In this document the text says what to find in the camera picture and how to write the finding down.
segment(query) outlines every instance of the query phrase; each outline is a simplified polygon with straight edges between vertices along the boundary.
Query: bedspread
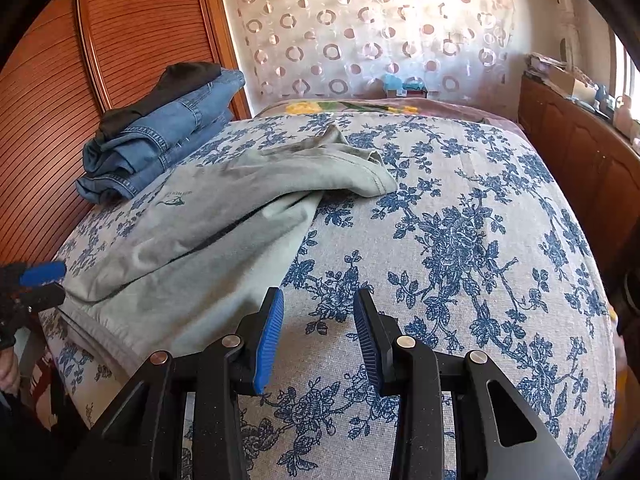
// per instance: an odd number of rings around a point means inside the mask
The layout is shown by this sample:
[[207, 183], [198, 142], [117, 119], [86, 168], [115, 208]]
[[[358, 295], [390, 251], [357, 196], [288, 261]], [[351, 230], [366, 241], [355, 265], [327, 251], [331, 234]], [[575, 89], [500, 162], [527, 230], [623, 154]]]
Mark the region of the bedspread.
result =
[[[380, 399], [366, 378], [351, 307], [363, 286], [405, 333], [437, 351], [483, 348], [580, 477], [594, 478], [613, 409], [606, 298], [574, 214], [528, 143], [485, 124], [334, 112], [232, 123], [183, 164], [295, 142], [330, 123], [351, 144], [376, 147], [399, 190], [375, 199], [333, 193], [318, 208], [282, 282], [286, 314], [268, 392], [241, 398], [252, 479], [388, 478], [398, 400]], [[58, 253], [68, 272], [92, 266], [126, 237], [167, 177], [135, 200], [89, 213]], [[91, 424], [119, 384], [70, 341], [71, 328], [56, 313], [42, 321], [66, 386]], [[453, 479], [446, 395], [443, 404], [446, 478]], [[190, 460], [186, 445], [186, 477]]]

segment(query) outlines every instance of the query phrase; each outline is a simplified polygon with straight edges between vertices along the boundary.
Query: silver bolt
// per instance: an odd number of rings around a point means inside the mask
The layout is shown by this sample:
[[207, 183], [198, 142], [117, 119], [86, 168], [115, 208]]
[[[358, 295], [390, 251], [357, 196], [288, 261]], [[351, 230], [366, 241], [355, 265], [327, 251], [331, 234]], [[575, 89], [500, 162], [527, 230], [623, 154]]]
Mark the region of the silver bolt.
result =
[[167, 352], [165, 352], [164, 350], [159, 350], [158, 352], [153, 352], [149, 360], [151, 361], [151, 364], [158, 366], [163, 365], [168, 358], [169, 355], [167, 354]]
[[487, 362], [488, 357], [482, 350], [473, 350], [471, 354], [469, 354], [469, 359], [479, 365], [483, 365]]
[[225, 335], [222, 338], [222, 346], [227, 348], [235, 348], [240, 344], [240, 338], [236, 334]]
[[413, 348], [415, 346], [415, 339], [410, 335], [401, 335], [396, 339], [396, 343], [402, 348]]

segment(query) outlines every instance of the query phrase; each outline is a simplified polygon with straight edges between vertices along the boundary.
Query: blue floral pattern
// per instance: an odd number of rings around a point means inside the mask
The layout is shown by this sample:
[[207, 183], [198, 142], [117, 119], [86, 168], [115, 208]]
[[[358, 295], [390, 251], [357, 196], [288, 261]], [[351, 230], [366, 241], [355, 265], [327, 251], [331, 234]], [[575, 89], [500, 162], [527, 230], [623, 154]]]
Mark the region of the blue floral pattern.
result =
[[[615, 383], [606, 298], [575, 216], [525, 141], [465, 121], [333, 112], [232, 123], [181, 164], [225, 162], [331, 123], [351, 144], [379, 151], [398, 191], [373, 199], [334, 192], [319, 205], [282, 281], [287, 315], [268, 391], [241, 398], [252, 479], [388, 478], [398, 399], [378, 397], [362, 365], [352, 309], [362, 287], [433, 349], [483, 348], [580, 478], [593, 479]], [[60, 249], [69, 272], [91, 267], [134, 230], [160, 190], [171, 191], [167, 176], [133, 201], [94, 209]], [[91, 422], [118, 384], [73, 343], [65, 319], [42, 319], [66, 386]], [[443, 406], [450, 409], [447, 395]], [[444, 476], [453, 479], [454, 433], [450, 417], [445, 422]], [[183, 462], [188, 478], [189, 446]]]

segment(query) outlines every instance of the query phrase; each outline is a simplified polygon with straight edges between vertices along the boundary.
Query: box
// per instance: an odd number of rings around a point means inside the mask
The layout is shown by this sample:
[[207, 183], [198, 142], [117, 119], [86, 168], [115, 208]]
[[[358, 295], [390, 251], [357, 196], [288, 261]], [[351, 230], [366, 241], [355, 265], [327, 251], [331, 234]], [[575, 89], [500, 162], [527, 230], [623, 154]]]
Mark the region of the box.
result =
[[548, 78], [553, 84], [558, 86], [561, 90], [567, 94], [584, 101], [587, 104], [593, 105], [596, 99], [596, 89], [585, 85], [582, 81], [578, 81], [574, 76], [565, 72], [557, 66], [549, 66]]

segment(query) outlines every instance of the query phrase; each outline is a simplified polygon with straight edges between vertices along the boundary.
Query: person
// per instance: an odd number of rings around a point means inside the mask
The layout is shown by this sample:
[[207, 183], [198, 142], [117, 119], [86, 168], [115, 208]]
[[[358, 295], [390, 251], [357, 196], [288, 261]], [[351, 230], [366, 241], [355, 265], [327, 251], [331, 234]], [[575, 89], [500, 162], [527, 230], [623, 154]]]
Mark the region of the person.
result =
[[14, 347], [0, 350], [0, 392], [17, 396], [19, 388], [20, 370]]

